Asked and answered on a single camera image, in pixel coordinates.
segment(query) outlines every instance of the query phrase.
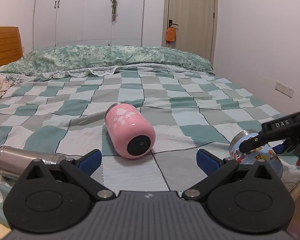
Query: pink thermos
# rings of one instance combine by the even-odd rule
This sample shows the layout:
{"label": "pink thermos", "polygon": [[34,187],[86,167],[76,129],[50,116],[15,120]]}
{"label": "pink thermos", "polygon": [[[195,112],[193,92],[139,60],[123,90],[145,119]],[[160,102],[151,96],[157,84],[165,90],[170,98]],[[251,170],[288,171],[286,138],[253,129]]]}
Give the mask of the pink thermos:
{"label": "pink thermos", "polygon": [[106,112],[106,127],[117,153],[128,159],[146,155],[155,142],[155,131],[128,103],[115,103]]}

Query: green patterned pillowcase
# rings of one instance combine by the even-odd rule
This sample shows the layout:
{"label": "green patterned pillowcase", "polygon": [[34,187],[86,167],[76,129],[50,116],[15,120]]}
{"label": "green patterned pillowcase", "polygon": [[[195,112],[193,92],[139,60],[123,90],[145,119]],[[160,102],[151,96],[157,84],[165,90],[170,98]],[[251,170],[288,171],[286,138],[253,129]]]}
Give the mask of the green patterned pillowcase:
{"label": "green patterned pillowcase", "polygon": [[176,65],[190,70],[214,74],[209,60],[177,49],[82,45],[34,50],[16,62],[1,67],[0,72],[31,75],[138,63]]}

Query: black bottle cap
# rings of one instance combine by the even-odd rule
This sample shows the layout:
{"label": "black bottle cap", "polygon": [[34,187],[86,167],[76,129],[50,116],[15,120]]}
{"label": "black bottle cap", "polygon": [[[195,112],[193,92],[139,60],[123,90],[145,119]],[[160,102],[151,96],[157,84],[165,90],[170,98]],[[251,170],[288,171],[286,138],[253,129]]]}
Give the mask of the black bottle cap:
{"label": "black bottle cap", "polygon": [[148,136],[139,135],[133,138],[127,146],[127,151],[133,156],[139,156],[144,154],[150,147],[151,141]]}

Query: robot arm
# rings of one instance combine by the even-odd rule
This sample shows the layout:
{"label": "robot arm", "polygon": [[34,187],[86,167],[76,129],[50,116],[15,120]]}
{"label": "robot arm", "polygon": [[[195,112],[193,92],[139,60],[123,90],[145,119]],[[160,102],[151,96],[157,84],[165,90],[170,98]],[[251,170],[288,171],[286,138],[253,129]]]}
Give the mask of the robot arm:
{"label": "robot arm", "polygon": [[240,144],[240,152],[251,151],[268,142],[285,140],[284,150],[294,150],[295,156],[300,158],[300,112],[263,123],[261,128],[257,136]]}

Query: white wardrobe door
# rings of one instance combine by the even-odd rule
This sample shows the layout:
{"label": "white wardrobe door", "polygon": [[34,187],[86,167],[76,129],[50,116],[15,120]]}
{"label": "white wardrobe door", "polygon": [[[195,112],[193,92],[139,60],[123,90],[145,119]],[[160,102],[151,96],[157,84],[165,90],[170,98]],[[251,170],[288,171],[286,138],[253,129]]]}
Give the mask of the white wardrobe door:
{"label": "white wardrobe door", "polygon": [[90,41],[81,41],[81,45],[86,46],[110,46],[111,40],[90,40]]}
{"label": "white wardrobe door", "polygon": [[36,0],[34,8],[33,47],[41,49],[56,45],[58,0]]}
{"label": "white wardrobe door", "polygon": [[58,0],[56,43],[82,40],[82,9],[84,0]]}
{"label": "white wardrobe door", "polygon": [[82,45],[82,41],[72,41],[72,42],[58,43],[58,44],[56,44],[56,47],[63,47],[63,46],[69,46],[69,45]]}
{"label": "white wardrobe door", "polygon": [[141,39],[112,39],[112,46],[123,45],[123,46],[141,46]]}
{"label": "white wardrobe door", "polygon": [[117,0],[112,39],[141,39],[144,0]]}
{"label": "white wardrobe door", "polygon": [[82,40],[111,39],[111,0],[84,0]]}

